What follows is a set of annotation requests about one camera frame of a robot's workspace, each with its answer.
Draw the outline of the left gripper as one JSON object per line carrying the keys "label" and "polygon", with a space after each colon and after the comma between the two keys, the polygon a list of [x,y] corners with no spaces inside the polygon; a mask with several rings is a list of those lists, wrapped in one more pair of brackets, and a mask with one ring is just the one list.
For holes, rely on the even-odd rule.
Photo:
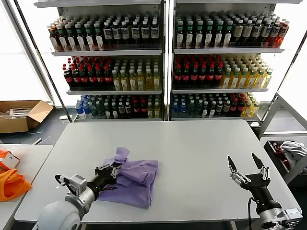
{"label": "left gripper", "polygon": [[95,177],[89,182],[89,188],[94,192],[101,192],[109,184],[117,182],[120,163],[103,164],[95,169]]}

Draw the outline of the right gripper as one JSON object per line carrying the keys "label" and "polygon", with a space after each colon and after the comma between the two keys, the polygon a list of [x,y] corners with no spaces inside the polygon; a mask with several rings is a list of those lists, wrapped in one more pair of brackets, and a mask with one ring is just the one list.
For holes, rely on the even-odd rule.
{"label": "right gripper", "polygon": [[282,206],[274,201],[267,186],[270,184],[270,168],[266,167],[262,160],[254,153],[251,154],[252,158],[260,173],[242,175],[236,168],[231,157],[228,155],[228,167],[230,169],[230,177],[241,186],[241,188],[251,192],[252,197],[257,201],[256,213],[259,215],[263,211],[273,208],[281,209]]}

